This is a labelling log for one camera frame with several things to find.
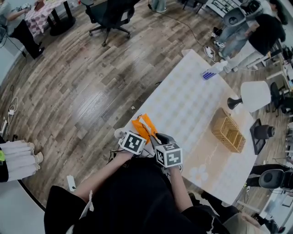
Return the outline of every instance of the black lamp base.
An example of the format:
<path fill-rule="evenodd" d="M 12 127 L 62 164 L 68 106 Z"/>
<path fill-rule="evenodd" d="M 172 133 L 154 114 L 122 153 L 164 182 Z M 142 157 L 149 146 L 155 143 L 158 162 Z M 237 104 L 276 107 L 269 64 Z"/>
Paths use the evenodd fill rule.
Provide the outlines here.
<path fill-rule="evenodd" d="M 230 97 L 230 98 L 228 98 L 228 100 L 227 100 L 228 107 L 229 107 L 231 110 L 233 110 L 233 109 L 234 109 L 239 103 L 242 103 L 242 99 L 241 99 L 241 98 L 235 100 L 235 99 L 232 99 L 232 98 Z"/>

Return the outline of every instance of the orange towel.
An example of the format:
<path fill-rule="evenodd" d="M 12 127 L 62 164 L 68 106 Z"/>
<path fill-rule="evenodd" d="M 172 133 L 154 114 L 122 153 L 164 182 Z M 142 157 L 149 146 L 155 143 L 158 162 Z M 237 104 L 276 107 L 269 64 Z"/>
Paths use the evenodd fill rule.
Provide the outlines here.
<path fill-rule="evenodd" d="M 146 139 L 146 144 L 150 142 L 150 136 L 156 136 L 157 130 L 147 114 L 140 115 L 132 124 L 141 137 Z"/>

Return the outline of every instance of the office chair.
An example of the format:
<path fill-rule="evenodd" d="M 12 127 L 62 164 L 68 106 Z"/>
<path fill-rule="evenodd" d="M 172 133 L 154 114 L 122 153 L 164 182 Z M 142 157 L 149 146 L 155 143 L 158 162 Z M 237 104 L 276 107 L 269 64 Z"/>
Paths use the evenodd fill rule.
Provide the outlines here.
<path fill-rule="evenodd" d="M 130 32 L 121 26 L 130 22 L 134 15 L 134 5 L 139 0 L 108 0 L 93 6 L 93 0 L 81 0 L 81 3 L 86 6 L 86 14 L 90 17 L 93 24 L 98 23 L 100 26 L 91 29 L 89 35 L 96 30 L 107 29 L 106 37 L 102 46 L 107 45 L 106 41 L 112 28 L 126 32 L 130 38 Z"/>
<path fill-rule="evenodd" d="M 271 87 L 270 87 L 270 90 L 271 90 L 271 104 L 273 104 L 273 106 L 275 107 L 275 109 L 272 110 L 272 112 L 275 112 L 277 110 L 276 117 L 279 116 L 279 108 L 280 108 L 280 106 L 283 104 L 283 102 L 285 100 L 285 94 L 283 92 L 283 87 L 279 89 L 275 82 L 273 82 L 271 84 Z M 270 103 L 268 104 L 268 108 L 267 108 L 266 112 L 267 113 L 270 112 Z"/>

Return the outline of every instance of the woven basket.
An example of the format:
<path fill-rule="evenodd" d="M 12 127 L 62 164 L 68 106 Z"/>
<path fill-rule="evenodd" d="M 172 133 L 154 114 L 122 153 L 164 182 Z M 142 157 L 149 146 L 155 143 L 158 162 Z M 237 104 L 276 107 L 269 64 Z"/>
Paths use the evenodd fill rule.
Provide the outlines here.
<path fill-rule="evenodd" d="M 218 118 L 212 133 L 233 153 L 241 153 L 246 142 L 230 117 Z"/>

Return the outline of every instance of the wooden floor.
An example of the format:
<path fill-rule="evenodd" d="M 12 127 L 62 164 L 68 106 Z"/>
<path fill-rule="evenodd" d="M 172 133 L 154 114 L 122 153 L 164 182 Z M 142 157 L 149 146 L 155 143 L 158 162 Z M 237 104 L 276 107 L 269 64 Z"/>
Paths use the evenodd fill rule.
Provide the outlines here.
<path fill-rule="evenodd" d="M 44 154 L 41 170 L 23 180 L 43 205 L 52 185 L 68 188 L 67 175 L 73 175 L 79 184 L 106 164 L 109 150 L 117 144 L 115 129 L 128 122 L 156 89 L 155 83 L 162 81 L 182 59 L 183 49 L 194 49 L 212 64 L 203 45 L 212 46 L 210 35 L 213 27 L 222 25 L 221 18 L 208 8 L 197 15 L 189 8 L 183 11 L 174 0 L 168 1 L 167 8 L 166 14 L 192 28 L 201 45 L 187 26 L 150 11 L 147 1 L 142 0 L 125 25 L 131 31 L 131 39 L 127 40 L 123 32 L 113 31 L 108 46 L 103 48 L 104 33 L 88 35 L 95 26 L 81 6 L 74 13 L 76 24 L 72 29 L 58 37 L 45 35 L 43 56 L 36 61 L 28 58 L 17 79 L 25 61 L 21 58 L 3 82 L 0 117 L 7 114 L 11 85 L 16 82 L 14 96 L 19 106 L 11 136 L 17 134 L 33 142 L 36 152 Z M 241 70 L 223 77 L 240 95 L 242 82 L 263 80 L 271 72 L 272 69 Z M 284 156 L 287 118 L 282 114 L 275 118 L 275 114 L 264 110 L 253 115 L 277 128 L 275 137 L 257 159 L 257 163 L 266 159 L 272 163 L 273 157 Z M 253 189 L 248 204 L 263 206 L 267 194 L 266 190 Z"/>

